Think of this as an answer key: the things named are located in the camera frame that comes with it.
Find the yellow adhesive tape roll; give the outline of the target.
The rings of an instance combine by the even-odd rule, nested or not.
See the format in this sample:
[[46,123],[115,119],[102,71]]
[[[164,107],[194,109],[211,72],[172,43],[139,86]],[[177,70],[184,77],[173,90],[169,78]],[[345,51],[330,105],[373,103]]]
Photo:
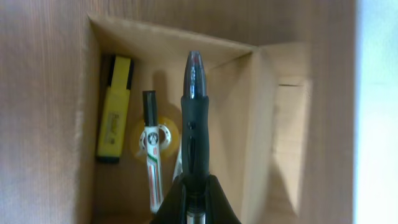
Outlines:
[[[160,155],[161,160],[166,160],[179,149],[180,133],[177,125],[165,116],[159,117]],[[144,120],[139,120],[130,134],[129,150],[135,159],[146,163],[146,135]]]

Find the black whiteboard marker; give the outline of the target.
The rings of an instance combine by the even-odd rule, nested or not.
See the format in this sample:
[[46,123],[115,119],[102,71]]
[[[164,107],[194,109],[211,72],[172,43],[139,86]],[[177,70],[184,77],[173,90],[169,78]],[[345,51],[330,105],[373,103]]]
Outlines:
[[160,162],[160,137],[155,91],[143,91],[144,132],[146,135],[147,172],[149,178],[150,210],[157,213],[164,199]]

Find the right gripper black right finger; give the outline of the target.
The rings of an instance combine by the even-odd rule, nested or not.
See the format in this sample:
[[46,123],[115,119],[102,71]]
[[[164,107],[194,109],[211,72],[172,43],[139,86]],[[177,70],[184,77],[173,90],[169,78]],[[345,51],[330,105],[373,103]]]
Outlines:
[[241,224],[215,175],[209,175],[205,189],[206,224]]

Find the blue whiteboard marker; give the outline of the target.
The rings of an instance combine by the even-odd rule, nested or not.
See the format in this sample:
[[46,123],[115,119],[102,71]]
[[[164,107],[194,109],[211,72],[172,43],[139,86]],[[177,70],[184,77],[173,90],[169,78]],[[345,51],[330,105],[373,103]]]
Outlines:
[[178,149],[178,156],[174,167],[173,180],[176,180],[181,173],[182,173],[182,150],[180,147]]

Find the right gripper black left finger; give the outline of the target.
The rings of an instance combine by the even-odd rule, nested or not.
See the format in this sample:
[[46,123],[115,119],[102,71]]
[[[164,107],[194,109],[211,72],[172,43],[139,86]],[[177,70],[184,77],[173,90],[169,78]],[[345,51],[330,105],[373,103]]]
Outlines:
[[187,223],[187,191],[183,177],[179,175],[164,198],[159,210],[149,222],[150,224],[186,224]]

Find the yellow highlighter with dark cap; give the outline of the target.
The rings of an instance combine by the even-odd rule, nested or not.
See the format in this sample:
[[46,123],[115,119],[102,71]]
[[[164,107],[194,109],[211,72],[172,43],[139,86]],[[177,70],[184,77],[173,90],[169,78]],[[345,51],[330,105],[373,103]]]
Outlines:
[[133,71],[134,62],[130,58],[118,55],[111,57],[96,150],[99,162],[116,164],[120,160]]

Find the black transparent ballpoint pen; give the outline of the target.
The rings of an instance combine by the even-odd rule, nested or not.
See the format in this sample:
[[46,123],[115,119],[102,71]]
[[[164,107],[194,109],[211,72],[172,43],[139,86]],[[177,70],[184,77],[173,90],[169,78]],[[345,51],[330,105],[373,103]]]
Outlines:
[[199,51],[188,54],[183,81],[182,165],[186,222],[206,222],[205,185],[209,175],[208,97]]

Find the brown cardboard box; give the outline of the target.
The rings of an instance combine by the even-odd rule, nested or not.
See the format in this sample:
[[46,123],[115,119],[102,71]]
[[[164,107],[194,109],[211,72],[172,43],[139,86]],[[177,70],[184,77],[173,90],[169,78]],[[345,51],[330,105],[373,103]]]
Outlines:
[[[90,14],[90,49],[80,130],[77,223],[144,223],[151,218],[144,156],[142,92],[155,90],[160,122],[172,131],[162,154],[164,191],[172,185],[182,133],[180,99],[190,50],[198,50],[210,99],[210,172],[243,223],[297,223],[311,83],[300,42],[252,46],[148,22]],[[95,160],[107,54],[135,63],[118,164]]]

